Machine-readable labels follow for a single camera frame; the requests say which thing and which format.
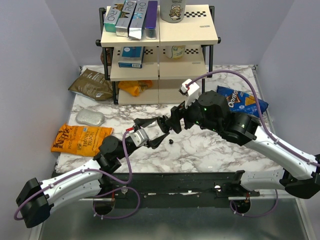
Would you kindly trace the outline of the white earbud charging case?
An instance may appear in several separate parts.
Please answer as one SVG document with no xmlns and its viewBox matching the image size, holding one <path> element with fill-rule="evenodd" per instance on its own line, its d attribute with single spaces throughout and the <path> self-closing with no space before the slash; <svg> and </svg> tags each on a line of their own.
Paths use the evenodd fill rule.
<svg viewBox="0 0 320 240">
<path fill-rule="evenodd" d="M 148 128 L 151 128 L 151 127 L 155 127 L 156 125 L 157 125 L 157 123 L 156 123 L 156 122 L 153 122 L 153 123 L 149 124 L 147 127 L 148 127 Z"/>
</svg>

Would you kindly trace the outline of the black earbud charging case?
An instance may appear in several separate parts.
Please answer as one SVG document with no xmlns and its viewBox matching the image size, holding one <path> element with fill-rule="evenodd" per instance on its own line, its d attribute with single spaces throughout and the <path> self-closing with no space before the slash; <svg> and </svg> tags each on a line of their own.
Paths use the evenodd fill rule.
<svg viewBox="0 0 320 240">
<path fill-rule="evenodd" d="M 166 120 L 167 120 L 167 119 L 168 119 L 168 117 L 165 116 L 165 115 L 159 116 L 159 117 L 157 118 L 157 124 L 158 124 L 160 130 L 161 130 L 163 133 L 165 133 L 165 134 L 166 134 L 166 133 L 169 133 L 170 130 L 171 130 L 171 127 L 166 124 Z"/>
</svg>

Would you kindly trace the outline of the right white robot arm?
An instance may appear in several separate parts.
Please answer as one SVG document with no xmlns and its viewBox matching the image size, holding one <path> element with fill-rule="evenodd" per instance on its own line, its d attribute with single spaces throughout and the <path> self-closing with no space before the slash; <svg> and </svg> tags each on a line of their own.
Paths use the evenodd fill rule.
<svg viewBox="0 0 320 240">
<path fill-rule="evenodd" d="M 181 103 L 170 110 L 165 120 L 175 133 L 197 125 L 216 132 L 227 142 L 245 146 L 280 165 L 271 171 L 239 171 L 239 177 L 230 183 L 230 191 L 241 196 L 247 191 L 261 189 L 284 190 L 290 195 L 309 199 L 320 191 L 320 157 L 304 153 L 307 161 L 297 157 L 300 152 L 288 143 L 275 141 L 268 136 L 260 122 L 245 113 L 231 112 L 226 98 L 211 90 L 200 95 L 190 105 Z"/>
</svg>

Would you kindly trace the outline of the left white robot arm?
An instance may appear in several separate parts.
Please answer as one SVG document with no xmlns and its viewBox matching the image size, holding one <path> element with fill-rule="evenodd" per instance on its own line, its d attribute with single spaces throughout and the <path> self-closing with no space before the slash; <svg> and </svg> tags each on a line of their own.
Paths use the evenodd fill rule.
<svg viewBox="0 0 320 240">
<path fill-rule="evenodd" d="M 62 206 L 87 197 L 107 197 L 115 192 L 108 180 L 128 189 L 132 172 L 128 180 L 113 175 L 121 166 L 120 160 L 127 159 L 141 147 L 156 149 L 172 129 L 167 119 L 166 116 L 137 118 L 121 139 L 113 135 L 105 137 L 97 154 L 80 167 L 50 179 L 38 181 L 34 177 L 28 180 L 15 200 L 14 220 L 24 221 L 27 228 L 33 228 Z"/>
</svg>

